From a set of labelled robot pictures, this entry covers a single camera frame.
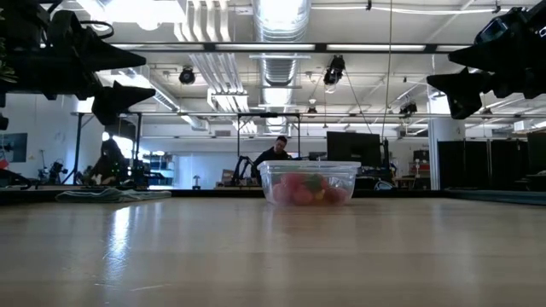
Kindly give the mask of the black computer monitor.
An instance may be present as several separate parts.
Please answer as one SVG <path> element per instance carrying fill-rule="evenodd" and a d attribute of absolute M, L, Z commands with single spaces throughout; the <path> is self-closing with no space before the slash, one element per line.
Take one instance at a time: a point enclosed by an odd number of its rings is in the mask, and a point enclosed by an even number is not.
<path fill-rule="evenodd" d="M 328 131 L 327 157 L 329 161 L 351 161 L 359 162 L 361 166 L 380 166 L 380 136 Z"/>

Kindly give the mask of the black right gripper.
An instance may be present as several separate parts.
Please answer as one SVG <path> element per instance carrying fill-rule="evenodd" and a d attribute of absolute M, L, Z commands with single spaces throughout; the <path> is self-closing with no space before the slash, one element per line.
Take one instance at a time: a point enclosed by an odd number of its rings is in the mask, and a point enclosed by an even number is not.
<path fill-rule="evenodd" d="M 430 75 L 427 83 L 447 96 L 453 119 L 476 113 L 482 107 L 480 96 L 491 89 L 497 98 L 514 93 L 525 98 L 546 94 L 546 38 L 523 45 L 501 40 L 478 43 L 450 52 L 448 59 L 465 68 L 459 73 Z M 486 72 L 470 72 L 467 67 L 494 74 L 491 78 Z"/>

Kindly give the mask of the clear plastic food container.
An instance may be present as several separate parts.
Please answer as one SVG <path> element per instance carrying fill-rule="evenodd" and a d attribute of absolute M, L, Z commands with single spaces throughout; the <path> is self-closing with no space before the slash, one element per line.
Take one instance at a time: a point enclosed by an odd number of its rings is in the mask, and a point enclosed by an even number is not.
<path fill-rule="evenodd" d="M 272 205 L 281 206 L 273 200 L 272 189 L 276 184 L 282 183 L 282 176 L 285 173 L 301 173 L 305 176 L 304 184 L 291 190 L 292 195 L 298 189 L 307 189 L 314 194 L 314 200 L 308 206 L 332 206 L 328 205 L 324 198 L 316 200 L 315 194 L 330 187 L 340 187 L 348 192 L 349 201 L 354 192 L 359 168 L 358 162 L 270 160 L 261 163 L 258 171 L 265 198 Z M 296 206 L 292 202 L 292 196 L 291 203 L 285 206 Z"/>

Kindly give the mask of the seated person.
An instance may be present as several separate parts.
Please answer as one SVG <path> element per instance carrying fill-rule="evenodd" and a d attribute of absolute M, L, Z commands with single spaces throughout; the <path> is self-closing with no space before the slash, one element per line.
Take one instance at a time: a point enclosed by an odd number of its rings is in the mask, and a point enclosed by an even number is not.
<path fill-rule="evenodd" d="M 292 156 L 285 150 L 288 144 L 288 139 L 285 136 L 277 137 L 275 144 L 268 150 L 262 152 L 254 161 L 255 165 L 259 165 L 268 160 L 287 160 L 292 159 Z"/>

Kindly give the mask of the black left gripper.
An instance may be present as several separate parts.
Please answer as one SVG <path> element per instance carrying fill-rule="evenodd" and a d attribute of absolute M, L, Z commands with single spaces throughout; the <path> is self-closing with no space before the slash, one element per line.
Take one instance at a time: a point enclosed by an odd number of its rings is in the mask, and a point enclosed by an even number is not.
<path fill-rule="evenodd" d="M 107 43 L 114 35 L 106 21 L 83 20 L 69 10 L 55 13 L 49 23 L 46 48 L 8 45 L 8 92 L 58 95 L 78 99 L 94 96 L 91 111 L 102 125 L 112 125 L 129 107 L 155 96 L 155 89 L 125 86 L 117 81 L 98 90 L 95 72 L 139 67 L 145 57 Z"/>

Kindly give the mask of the black partition screen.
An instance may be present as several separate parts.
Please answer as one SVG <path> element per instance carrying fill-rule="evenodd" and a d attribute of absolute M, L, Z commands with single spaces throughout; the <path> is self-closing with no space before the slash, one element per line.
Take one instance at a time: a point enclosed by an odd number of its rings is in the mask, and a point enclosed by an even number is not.
<path fill-rule="evenodd" d="M 528 171 L 522 140 L 438 142 L 441 189 L 515 190 Z"/>

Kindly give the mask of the background black rig frame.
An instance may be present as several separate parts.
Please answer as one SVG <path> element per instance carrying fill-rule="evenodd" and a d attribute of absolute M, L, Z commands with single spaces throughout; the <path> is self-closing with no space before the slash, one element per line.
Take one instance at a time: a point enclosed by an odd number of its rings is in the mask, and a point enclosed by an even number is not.
<path fill-rule="evenodd" d="M 81 113 L 81 112 L 74 112 L 72 115 L 78 117 L 77 121 L 77 133 L 76 133 L 76 141 L 75 141 L 75 152 L 74 152 L 74 165 L 73 169 L 69 173 L 69 175 L 65 178 L 65 180 L 62 183 L 66 183 L 70 177 L 73 178 L 72 185 L 77 184 L 77 178 L 76 173 L 78 172 L 78 163 L 79 163 L 79 152 L 80 152 L 80 143 L 81 143 L 81 135 L 82 135 L 82 129 L 83 129 L 83 117 L 90 115 L 92 118 L 94 118 L 94 115 L 92 113 Z M 124 116 L 137 116 L 137 125 L 136 125 L 136 148 L 140 147 L 140 140 L 142 137 L 142 117 L 143 116 L 152 116 L 152 115 L 161 115 L 161 116 L 190 116 L 194 115 L 196 117 L 211 117 L 211 118 L 236 118 L 237 119 L 237 153 L 240 152 L 240 142 L 241 142 L 241 118 L 253 118 L 253 117 L 259 117 L 261 119 L 273 119 L 273 118 L 279 118 L 279 117 L 294 117 L 297 119 L 297 125 L 296 129 L 300 131 L 301 126 L 301 119 L 303 118 L 304 114 L 302 113 L 273 113 L 273 112 L 265 112 L 265 113 L 200 113 L 200 112 L 178 112 L 178 113 L 143 113 L 143 112 L 126 112 L 122 113 Z"/>

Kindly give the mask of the black screen panel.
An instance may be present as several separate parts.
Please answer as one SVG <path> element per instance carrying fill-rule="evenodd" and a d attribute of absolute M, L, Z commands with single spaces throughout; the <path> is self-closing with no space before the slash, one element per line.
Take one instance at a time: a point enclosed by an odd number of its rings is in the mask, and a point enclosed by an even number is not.
<path fill-rule="evenodd" d="M 527 134 L 529 170 L 531 173 L 546 171 L 546 133 Z"/>

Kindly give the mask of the folded green cloth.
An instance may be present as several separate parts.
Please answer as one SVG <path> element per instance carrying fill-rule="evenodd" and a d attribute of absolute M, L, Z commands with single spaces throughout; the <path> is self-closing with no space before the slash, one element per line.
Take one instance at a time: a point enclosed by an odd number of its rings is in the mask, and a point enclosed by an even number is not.
<path fill-rule="evenodd" d="M 100 192 L 66 191 L 58 194 L 55 200 L 61 203 L 127 203 L 145 200 L 161 200 L 171 198 L 170 191 L 136 191 L 133 189 L 119 190 L 106 188 Z"/>

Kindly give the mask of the pink plastic peach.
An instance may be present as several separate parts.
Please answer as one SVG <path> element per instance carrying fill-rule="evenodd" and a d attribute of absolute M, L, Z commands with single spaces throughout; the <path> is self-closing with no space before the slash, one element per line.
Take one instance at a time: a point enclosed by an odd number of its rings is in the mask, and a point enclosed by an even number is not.
<path fill-rule="evenodd" d="M 298 189 L 292 195 L 292 202 L 296 206 L 308 206 L 314 200 L 314 194 L 307 189 Z"/>
<path fill-rule="evenodd" d="M 289 205 L 291 203 L 291 188 L 283 183 L 276 184 L 272 189 L 273 200 L 278 205 Z"/>

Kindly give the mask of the red and black clamp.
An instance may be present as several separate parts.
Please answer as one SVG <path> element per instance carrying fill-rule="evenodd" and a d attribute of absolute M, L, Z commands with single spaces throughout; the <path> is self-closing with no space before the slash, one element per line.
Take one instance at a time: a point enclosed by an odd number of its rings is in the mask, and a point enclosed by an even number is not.
<path fill-rule="evenodd" d="M 0 188 L 19 187 L 21 190 L 29 189 L 32 182 L 22 175 L 8 169 L 9 162 L 0 159 Z"/>

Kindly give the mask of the dark wall poster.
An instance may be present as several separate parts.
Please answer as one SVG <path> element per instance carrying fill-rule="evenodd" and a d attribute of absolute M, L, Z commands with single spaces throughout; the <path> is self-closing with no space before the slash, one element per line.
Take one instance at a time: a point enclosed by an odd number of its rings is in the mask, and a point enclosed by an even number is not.
<path fill-rule="evenodd" d="M 9 163 L 25 163 L 27 151 L 27 133 L 0 134 L 0 160 Z"/>

